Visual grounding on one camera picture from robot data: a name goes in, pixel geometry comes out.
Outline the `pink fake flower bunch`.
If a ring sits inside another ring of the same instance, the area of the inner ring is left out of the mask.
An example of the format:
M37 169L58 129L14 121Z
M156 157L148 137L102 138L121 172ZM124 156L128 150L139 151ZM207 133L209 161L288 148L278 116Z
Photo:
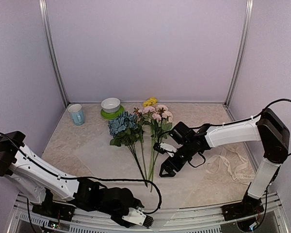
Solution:
M149 126L151 149L149 158L149 169L146 177L148 180L153 181L155 163L158 157L158 153L154 151L153 146L156 142L161 142L162 137L167 138L166 135L162 135L166 131L171 130L173 124L173 114L169 111L169 108L164 104L158 104L156 106L146 106L142 109L134 108L134 113L137 115L137 122L141 126Z

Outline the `blue fake flower bunch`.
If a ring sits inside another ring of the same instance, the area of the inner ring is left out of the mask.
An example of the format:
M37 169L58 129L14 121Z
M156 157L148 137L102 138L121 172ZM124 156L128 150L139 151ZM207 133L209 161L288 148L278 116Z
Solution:
M125 146L131 152L142 179L145 181L145 174L141 168L137 151L136 142L141 141L143 130L137 122L137 115L128 111L123 111L117 117L108 122L109 133L113 137L110 140L111 146Z

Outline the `yellow fake flower stem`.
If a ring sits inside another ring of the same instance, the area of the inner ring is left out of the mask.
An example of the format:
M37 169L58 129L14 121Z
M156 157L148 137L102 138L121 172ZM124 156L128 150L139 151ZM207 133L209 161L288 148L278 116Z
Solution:
M143 102L144 107L152 106L156 104L158 100L155 97L150 97L146 101Z

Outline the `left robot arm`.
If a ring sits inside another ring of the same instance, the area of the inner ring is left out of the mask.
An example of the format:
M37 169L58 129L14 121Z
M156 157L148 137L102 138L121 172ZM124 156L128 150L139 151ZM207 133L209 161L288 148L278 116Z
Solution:
M153 219L127 188L107 188L91 178L75 177L49 165L23 143L19 131L0 133L0 176L27 196L34 213L71 221L76 208L99 211L129 228Z

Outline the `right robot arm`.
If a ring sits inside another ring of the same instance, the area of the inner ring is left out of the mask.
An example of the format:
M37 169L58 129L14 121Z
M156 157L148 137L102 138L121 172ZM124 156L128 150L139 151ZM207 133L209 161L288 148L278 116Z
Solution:
M196 154L203 155L207 150L236 143L260 143L262 159L242 200L223 205L221 209L226 221L266 212L267 207L261 199L266 196L281 165L290 155L290 131L272 109L265 107L254 116L221 124L205 123L199 127L189 127L179 122L167 134L179 148L155 142L155 151L169 155L161 165L161 177L174 177Z

